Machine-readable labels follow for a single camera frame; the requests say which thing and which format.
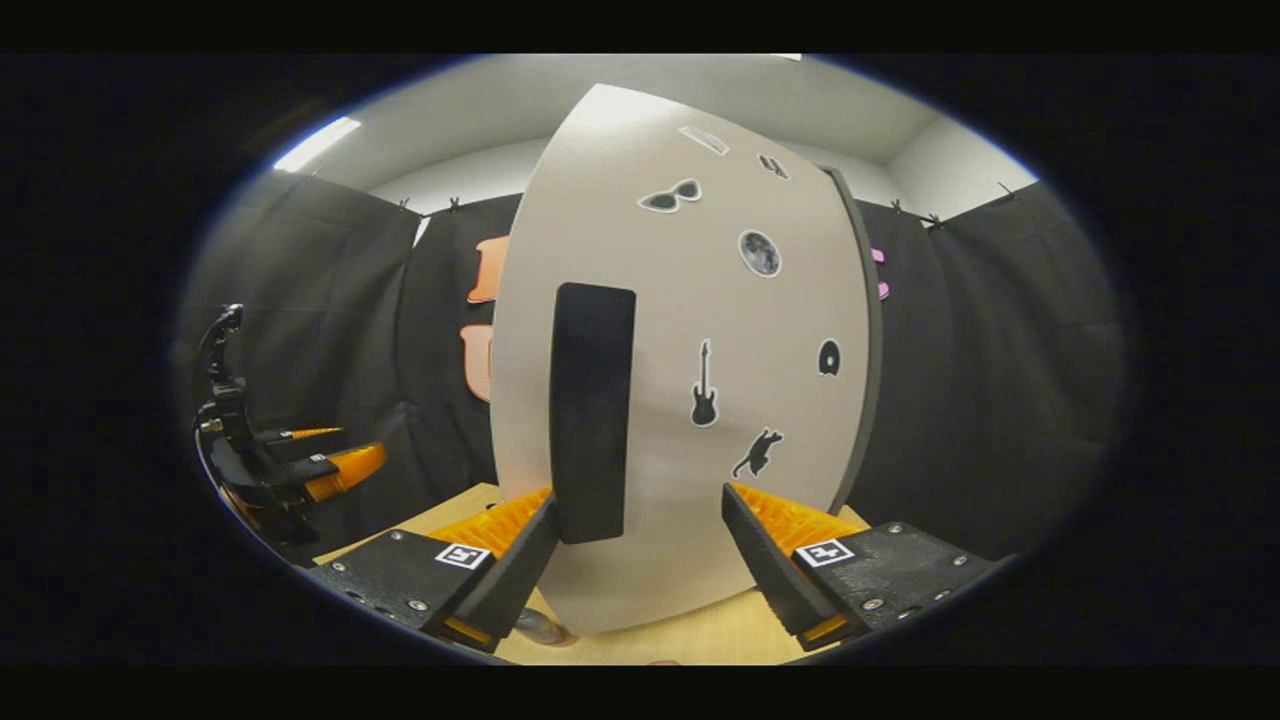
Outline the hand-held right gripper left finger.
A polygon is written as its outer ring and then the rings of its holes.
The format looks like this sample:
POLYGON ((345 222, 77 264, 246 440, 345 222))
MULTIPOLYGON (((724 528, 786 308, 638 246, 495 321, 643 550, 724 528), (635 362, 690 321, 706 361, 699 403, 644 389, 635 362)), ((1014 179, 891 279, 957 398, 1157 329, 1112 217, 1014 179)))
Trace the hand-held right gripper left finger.
POLYGON ((544 488, 426 534, 385 530, 307 573, 407 630, 490 653, 559 542, 556 496, 544 488))

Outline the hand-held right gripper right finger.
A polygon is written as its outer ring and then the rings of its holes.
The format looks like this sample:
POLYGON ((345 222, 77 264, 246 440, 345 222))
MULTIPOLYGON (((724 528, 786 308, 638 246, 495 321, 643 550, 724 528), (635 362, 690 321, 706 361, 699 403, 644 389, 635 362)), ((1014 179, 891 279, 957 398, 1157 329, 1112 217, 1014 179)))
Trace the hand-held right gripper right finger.
POLYGON ((719 505, 755 587, 805 651, 928 616, 1015 561, 905 521, 860 527, 737 482, 723 484, 719 505))

